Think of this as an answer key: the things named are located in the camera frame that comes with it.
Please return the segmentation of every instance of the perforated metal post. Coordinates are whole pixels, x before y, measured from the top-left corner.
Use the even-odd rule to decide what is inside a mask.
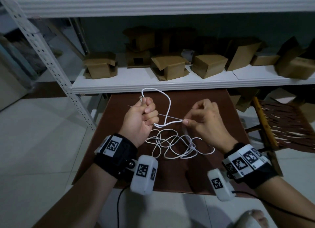
[[[73,104],[76,106],[79,113],[83,116],[87,124],[95,130],[96,125],[89,111],[85,108],[80,97],[73,94],[71,89],[71,82],[60,66],[59,62],[53,55],[50,47],[46,43],[45,39],[41,35],[40,31],[34,26],[25,16],[23,11],[20,9],[17,0],[0,0],[11,18],[18,25],[19,29],[25,35],[25,38],[29,41],[33,49],[36,51],[40,59],[45,63],[47,69],[53,75],[59,86],[65,92],[68,98],[71,99]]]

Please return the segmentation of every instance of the black cable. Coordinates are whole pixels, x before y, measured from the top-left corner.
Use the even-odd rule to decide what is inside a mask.
[[[266,200],[264,200],[264,199],[262,199],[262,198],[259,198],[259,197],[255,196],[255,195],[253,195],[253,194],[250,194],[250,193],[248,193],[248,192],[246,192],[246,191],[232,191],[232,193],[241,193],[241,194],[250,195],[250,196],[252,196],[252,197],[254,197],[254,198],[257,198],[258,200],[260,200],[260,201],[266,203],[268,206],[270,206],[270,207],[272,207],[272,208],[275,208],[275,209],[277,209],[277,210],[279,210],[279,211],[282,211],[282,212],[284,212],[284,213],[286,213],[286,214],[293,215],[293,216],[296,216],[296,217],[298,217],[298,218],[301,218],[301,219],[304,219],[304,220],[311,221],[311,222],[314,222],[314,223],[315,223],[315,220],[313,220],[313,219],[311,219],[311,218],[308,218],[308,217],[305,217],[305,216],[301,216],[301,215],[296,214],[296,213],[293,213],[293,212],[291,212],[291,211],[287,211],[287,210],[285,210],[285,209],[282,209],[282,208],[280,208],[280,207],[278,207],[278,206],[275,206],[274,204],[272,204],[272,203],[270,203],[270,202],[267,202]]]
[[[117,200],[117,228],[119,228],[119,200],[120,200],[120,196],[121,196],[121,194],[124,192],[124,190],[126,190],[128,187],[130,187],[130,184],[127,185],[127,186],[125,186],[125,187],[121,190],[121,192],[120,192],[120,194],[119,194],[119,196],[118,196],[118,200]]]

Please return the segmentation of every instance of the tabletop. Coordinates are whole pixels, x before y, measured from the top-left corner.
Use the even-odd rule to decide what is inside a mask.
[[[245,144],[249,143],[249,139],[241,124],[240,118],[228,92],[225,89],[167,91],[165,93],[171,99],[171,108],[168,115],[180,119],[182,119],[194,103],[199,100],[208,98],[212,102],[216,102],[218,104],[223,123],[229,133],[238,140],[238,142],[243,142]],[[139,100],[140,95],[140,92],[111,95],[73,183],[75,183],[91,166],[95,156],[94,151],[104,138],[107,135],[112,135],[120,130],[125,113],[129,110],[130,106],[134,105]],[[166,114],[169,105],[167,97],[160,92],[144,92],[144,96],[151,97],[153,99],[156,104],[156,110],[158,110],[160,114],[159,124],[163,124],[165,117],[162,115]],[[168,118],[167,122],[174,120],[176,119]],[[164,128],[174,129],[179,133],[179,135],[183,135],[182,123],[170,124]],[[156,133],[156,131],[152,131],[150,136],[154,136]],[[188,133],[191,138],[198,136],[192,130],[188,130]],[[162,138],[168,138],[173,134],[174,132],[172,131],[163,132]],[[205,142],[199,139],[195,139],[194,142],[196,144],[196,148],[202,153],[209,153],[213,150],[212,147],[209,147]],[[172,148],[181,153],[187,149],[183,142],[176,143]],[[144,143],[139,147],[137,156],[139,157],[142,154],[151,155],[153,149],[153,144]],[[198,154],[194,158],[190,159],[172,160],[164,158],[163,154],[165,150],[166,148],[162,149],[162,154],[157,159],[159,164],[153,190],[215,195],[207,177],[207,172],[215,168],[224,169],[221,163],[223,155],[218,150],[210,155]],[[157,148],[154,152],[154,156],[157,156],[158,154],[159,150]],[[172,155],[174,156],[174,154],[169,151],[166,155],[167,157]],[[245,183],[237,184],[232,181],[231,184],[235,190],[247,191],[254,194],[254,191],[251,190]],[[115,187],[122,188],[125,185],[126,183],[124,181],[118,181]]]

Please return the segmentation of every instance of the tangled white cord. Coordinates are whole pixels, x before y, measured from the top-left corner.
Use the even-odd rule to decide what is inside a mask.
[[[143,98],[144,98],[144,95],[143,95],[143,91],[144,91],[144,90],[155,90],[155,91],[158,91],[158,92],[164,94],[164,95],[168,98],[168,100],[169,100],[169,106],[168,106],[167,113],[166,113],[166,115],[165,115],[164,124],[161,124],[161,125],[160,125],[160,124],[154,123],[154,126],[156,126],[157,128],[162,128],[162,127],[167,126],[167,125],[169,125],[169,124],[172,124],[172,123],[180,123],[180,122],[183,121],[182,119],[178,119],[178,118],[177,118],[178,121],[172,121],[172,122],[166,123],[167,116],[168,116],[169,110],[170,110],[170,108],[171,108],[171,99],[169,98],[169,96],[168,96],[166,93],[164,93],[164,92],[162,92],[162,91],[160,91],[160,90],[158,90],[158,89],[154,89],[154,88],[144,88],[144,89],[141,91],[141,95],[142,95]],[[193,141],[194,139],[200,139],[200,140],[202,140],[202,139],[199,138],[199,137],[191,138],[191,137],[188,135],[187,129],[186,129],[185,127],[183,127],[183,129],[184,129],[184,133],[185,133],[185,134],[182,135],[182,136],[179,136],[179,135],[178,135],[178,132],[177,132],[176,130],[174,130],[174,129],[163,129],[163,130],[153,129],[152,131],[158,131],[157,135],[156,135],[156,136],[153,136],[153,137],[148,137],[148,138],[146,139],[146,142],[147,142],[147,143],[150,143],[150,144],[155,145],[155,147],[154,147],[154,149],[153,149],[153,151],[152,151],[152,157],[154,157],[154,156],[153,156],[153,153],[154,153],[154,151],[155,151],[155,149],[156,149],[157,147],[160,149],[160,153],[159,153],[158,156],[156,156],[156,157],[154,157],[154,158],[158,158],[158,157],[161,155],[161,153],[162,153],[162,148],[167,148],[166,151],[165,151],[165,153],[164,153],[164,157],[165,157],[166,159],[176,159],[176,158],[188,159],[188,158],[192,158],[192,157],[196,156],[198,153],[200,153],[200,154],[202,154],[202,155],[210,155],[210,154],[212,154],[212,153],[215,152],[215,148],[213,148],[213,151],[210,152],[210,153],[201,153],[201,152],[199,152],[199,151],[196,149],[196,145],[195,145],[192,141]],[[163,139],[163,138],[161,137],[161,133],[162,133],[163,131],[168,131],[168,130],[174,131],[176,134],[170,136],[170,137],[167,138],[167,139]],[[155,139],[155,142],[149,142],[148,140],[150,140],[150,139]],[[172,146],[174,146],[179,140],[182,140],[182,141],[186,144],[186,146],[188,147],[188,148],[186,149],[186,151],[185,151],[183,154],[178,154],[178,153],[176,153],[176,152],[172,149]],[[167,153],[167,151],[168,151],[169,149],[170,149],[174,154],[176,154],[177,156],[176,156],[176,157],[167,157],[167,156],[166,156],[166,153]],[[195,151],[196,153],[195,153],[194,155],[188,156],[188,155],[191,154],[193,151]]]

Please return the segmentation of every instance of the forearm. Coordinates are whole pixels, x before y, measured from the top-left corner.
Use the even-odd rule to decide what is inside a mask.
[[[282,209],[315,219],[315,205],[281,177],[273,177],[255,189],[256,194]],[[279,228],[315,227],[315,223],[286,214],[264,204]]]
[[[116,181],[93,164],[34,227],[94,227]]]

